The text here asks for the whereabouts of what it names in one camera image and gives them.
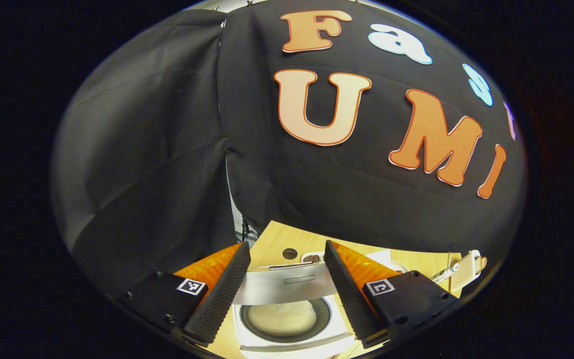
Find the wooden table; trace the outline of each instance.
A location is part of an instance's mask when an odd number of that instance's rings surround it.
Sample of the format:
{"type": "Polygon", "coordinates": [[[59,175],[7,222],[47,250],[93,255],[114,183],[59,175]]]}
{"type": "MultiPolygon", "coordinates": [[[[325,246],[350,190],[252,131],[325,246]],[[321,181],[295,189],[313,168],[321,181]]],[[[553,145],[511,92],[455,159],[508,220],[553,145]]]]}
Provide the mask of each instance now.
{"type": "MultiPolygon", "coordinates": [[[[257,242],[250,250],[251,263],[249,264],[249,268],[276,264],[300,263],[301,255],[306,252],[324,252],[325,242],[327,239],[332,239],[333,241],[349,247],[361,254],[371,254],[380,250],[389,249],[391,251],[391,259],[393,261],[404,264],[409,270],[417,270],[427,277],[431,277],[440,270],[443,270],[447,266],[450,266],[462,259],[460,253],[410,252],[407,250],[380,248],[352,243],[343,241],[342,239],[321,236],[319,234],[307,232],[305,230],[300,230],[272,221],[269,223],[267,228],[265,228],[263,234],[258,238],[257,242]],[[298,252],[297,257],[295,259],[285,259],[283,257],[283,250],[286,248],[295,249],[298,252]]],[[[450,279],[440,283],[440,286],[446,290],[449,290],[449,285],[450,279]]],[[[457,291],[452,294],[459,298],[461,291],[457,291]]],[[[339,296],[335,294],[334,298],[340,308],[344,324],[349,331],[353,332],[339,296]]],[[[245,359],[243,354],[239,351],[240,346],[241,345],[234,330],[232,308],[230,308],[230,311],[228,311],[225,320],[216,335],[214,343],[209,345],[207,350],[227,359],[245,359]]],[[[362,343],[356,340],[351,348],[334,356],[334,359],[357,357],[358,355],[376,350],[381,346],[382,345],[377,345],[369,349],[364,349],[362,348],[362,343]]]]}

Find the orange letter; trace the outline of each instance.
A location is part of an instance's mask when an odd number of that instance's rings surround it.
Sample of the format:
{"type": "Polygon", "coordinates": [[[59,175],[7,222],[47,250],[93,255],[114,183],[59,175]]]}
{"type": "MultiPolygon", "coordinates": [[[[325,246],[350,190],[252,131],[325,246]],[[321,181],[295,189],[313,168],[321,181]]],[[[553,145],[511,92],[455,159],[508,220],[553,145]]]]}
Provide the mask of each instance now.
{"type": "Polygon", "coordinates": [[[317,10],[288,13],[281,16],[281,19],[289,23],[289,42],[283,45],[283,51],[298,52],[330,48],[331,40],[320,38],[319,31],[324,30],[329,36],[338,36],[341,31],[338,20],[351,21],[351,16],[339,10],[317,10]],[[317,17],[326,19],[316,21],[317,17]]]}
{"type": "Polygon", "coordinates": [[[321,146],[346,141],[356,125],[362,91],[371,88],[371,80],[352,73],[332,73],[329,82],[337,88],[333,120],[327,126],[317,126],[307,120],[307,90],[317,75],[307,70],[282,70],[274,79],[280,85],[278,118],[292,136],[321,146]]]}
{"type": "Polygon", "coordinates": [[[506,162],[506,151],[501,145],[495,145],[495,161],[493,161],[493,166],[490,168],[487,180],[478,188],[478,196],[484,199],[490,197],[493,193],[493,186],[495,186],[495,182],[497,182],[497,177],[500,171],[502,171],[504,162],[506,162]]]}
{"type": "Polygon", "coordinates": [[[413,104],[411,122],[400,150],[391,152],[389,161],[396,166],[415,170],[420,166],[418,152],[424,142],[424,171],[432,173],[450,156],[446,165],[437,171],[437,178],[452,186],[461,186],[475,145],[482,136],[480,124],[464,116],[447,133],[440,100],[417,89],[410,89],[406,95],[413,104]]]}

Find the black fabric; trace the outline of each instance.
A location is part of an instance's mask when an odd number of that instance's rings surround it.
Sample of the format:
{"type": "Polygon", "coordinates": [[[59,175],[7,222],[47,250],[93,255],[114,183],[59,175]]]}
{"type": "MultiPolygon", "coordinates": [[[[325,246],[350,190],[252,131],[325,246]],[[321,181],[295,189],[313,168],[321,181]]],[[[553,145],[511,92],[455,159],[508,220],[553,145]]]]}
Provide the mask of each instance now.
{"type": "MultiPolygon", "coordinates": [[[[395,14],[345,0],[267,1],[230,13],[223,30],[218,63],[218,95],[228,134],[227,168],[237,208],[264,230],[271,220],[312,232],[380,247],[426,252],[467,252],[477,248],[493,266],[510,247],[526,191],[526,155],[521,134],[513,142],[503,96],[483,69],[434,32],[395,14]],[[286,54],[289,41],[283,14],[337,9],[350,14],[342,33],[326,50],[286,54]],[[370,25],[399,27],[421,39],[433,64],[380,50],[370,43],[370,25]],[[475,96],[462,69],[466,63],[487,80],[494,104],[475,96]],[[368,77],[373,86],[360,102],[349,139],[322,147],[299,141],[278,118],[279,85],[274,73],[284,69],[314,71],[307,117],[327,125],[333,117],[333,72],[368,77]],[[437,96],[448,129],[471,116],[483,129],[464,184],[453,187],[435,172],[410,171],[389,163],[412,115],[408,89],[437,96]],[[508,159],[492,197],[476,191],[492,166],[496,144],[508,159]]],[[[419,154],[424,158],[424,150],[419,154]]]]}
{"type": "Polygon", "coordinates": [[[225,18],[186,10],[144,30],[90,75],[64,115],[53,207],[102,291],[236,243],[216,100],[225,18]]]}

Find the letter m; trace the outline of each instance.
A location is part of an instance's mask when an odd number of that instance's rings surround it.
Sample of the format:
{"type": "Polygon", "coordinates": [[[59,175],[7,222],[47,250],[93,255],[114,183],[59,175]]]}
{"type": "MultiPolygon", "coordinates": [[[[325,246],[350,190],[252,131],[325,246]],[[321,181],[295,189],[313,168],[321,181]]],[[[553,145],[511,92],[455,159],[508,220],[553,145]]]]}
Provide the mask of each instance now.
{"type": "Polygon", "coordinates": [[[406,96],[413,104],[411,122],[403,144],[389,154],[389,161],[415,170],[421,164],[418,152],[424,143],[424,171],[432,173],[449,157],[446,165],[437,171],[437,177],[452,186],[461,186],[475,145],[482,136],[480,124],[464,116],[448,132],[440,100],[417,89],[410,89],[406,96]]]}

